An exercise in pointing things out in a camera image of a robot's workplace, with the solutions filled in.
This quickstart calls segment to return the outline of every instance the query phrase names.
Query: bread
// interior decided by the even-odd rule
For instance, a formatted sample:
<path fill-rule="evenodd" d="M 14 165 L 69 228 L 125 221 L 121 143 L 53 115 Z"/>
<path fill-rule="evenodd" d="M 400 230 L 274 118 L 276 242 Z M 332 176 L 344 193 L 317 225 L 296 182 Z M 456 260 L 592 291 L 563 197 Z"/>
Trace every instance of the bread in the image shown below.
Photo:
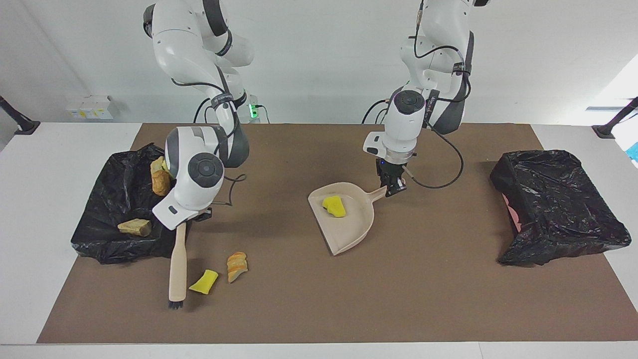
<path fill-rule="evenodd" d="M 164 157 L 151 162 L 151 181 L 153 193 L 165 196 L 170 192 L 170 174 L 164 170 Z"/>
<path fill-rule="evenodd" d="M 151 233 L 151 221 L 146 219 L 131 219 L 128 222 L 120 223 L 117 228 L 122 233 L 130 233 L 139 237 L 146 237 Z"/>
<path fill-rule="evenodd" d="M 228 267 L 228 283 L 232 283 L 239 277 L 240 274 L 248 271 L 248 263 L 246 262 L 246 253 L 235 252 L 232 256 L 228 257 L 226 262 Z"/>

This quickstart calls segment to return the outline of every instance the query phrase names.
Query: blue object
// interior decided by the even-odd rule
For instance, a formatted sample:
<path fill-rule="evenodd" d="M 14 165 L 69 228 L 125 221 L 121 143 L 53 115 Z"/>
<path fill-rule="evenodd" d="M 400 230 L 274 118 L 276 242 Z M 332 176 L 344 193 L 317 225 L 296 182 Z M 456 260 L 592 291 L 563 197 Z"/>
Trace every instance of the blue object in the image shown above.
<path fill-rule="evenodd" d="M 633 146 L 629 147 L 629 149 L 626 150 L 625 153 L 632 160 L 638 161 L 638 142 L 636 142 Z"/>

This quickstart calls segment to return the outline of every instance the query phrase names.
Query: pink object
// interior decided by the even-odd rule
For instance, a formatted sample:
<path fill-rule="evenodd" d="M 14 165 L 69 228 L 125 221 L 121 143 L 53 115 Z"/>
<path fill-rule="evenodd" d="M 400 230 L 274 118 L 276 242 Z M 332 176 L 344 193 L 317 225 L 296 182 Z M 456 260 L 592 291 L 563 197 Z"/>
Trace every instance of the pink object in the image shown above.
<path fill-rule="evenodd" d="M 503 198 L 505 199 L 505 204 L 507 205 L 507 209 L 510 211 L 510 216 L 512 217 L 514 226 L 516 227 L 516 230 L 520 233 L 521 223 L 518 217 L 518 213 L 516 213 L 516 211 L 512 207 L 510 207 L 510 201 L 507 199 L 507 197 L 505 197 L 505 195 L 503 195 Z"/>

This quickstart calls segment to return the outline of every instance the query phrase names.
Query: green light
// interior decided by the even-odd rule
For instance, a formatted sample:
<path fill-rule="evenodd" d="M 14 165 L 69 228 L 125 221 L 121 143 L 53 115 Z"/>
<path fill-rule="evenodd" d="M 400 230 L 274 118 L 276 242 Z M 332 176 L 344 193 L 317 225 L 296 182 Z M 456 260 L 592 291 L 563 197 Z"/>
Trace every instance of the green light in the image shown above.
<path fill-rule="evenodd" d="M 250 109 L 250 117 L 251 118 L 257 118 L 257 116 L 259 116 L 259 113 L 257 112 L 257 109 L 255 108 L 255 106 L 252 103 L 248 104 L 248 108 Z"/>

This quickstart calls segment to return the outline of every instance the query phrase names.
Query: brown mat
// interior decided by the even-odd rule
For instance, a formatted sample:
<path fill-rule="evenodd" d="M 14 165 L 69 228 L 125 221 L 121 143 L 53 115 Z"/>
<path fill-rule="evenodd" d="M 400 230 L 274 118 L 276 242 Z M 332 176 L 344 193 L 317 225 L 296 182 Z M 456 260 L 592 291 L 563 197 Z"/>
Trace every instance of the brown mat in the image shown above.
<path fill-rule="evenodd" d="M 163 144 L 173 127 L 144 125 L 133 149 Z M 458 183 L 408 181 L 407 192 L 375 204 L 361 244 L 331 256 L 307 197 L 337 181 L 378 187 L 375 159 L 361 150 L 373 129 L 246 126 L 251 156 L 228 171 L 248 174 L 235 207 L 215 208 L 187 242 L 190 283 L 206 268 L 223 274 L 211 295 L 189 291 L 171 311 L 168 259 L 78 258 L 38 342 L 638 340 L 638 314 L 603 255 L 536 268 L 496 262 L 512 232 L 488 175 L 502 153 L 541 148 L 528 125 L 463 125 L 450 136 L 466 158 Z M 422 181 L 455 175 L 456 155 L 434 134 L 423 133 L 418 150 L 410 167 Z M 238 250 L 250 271 L 228 284 L 226 258 Z"/>

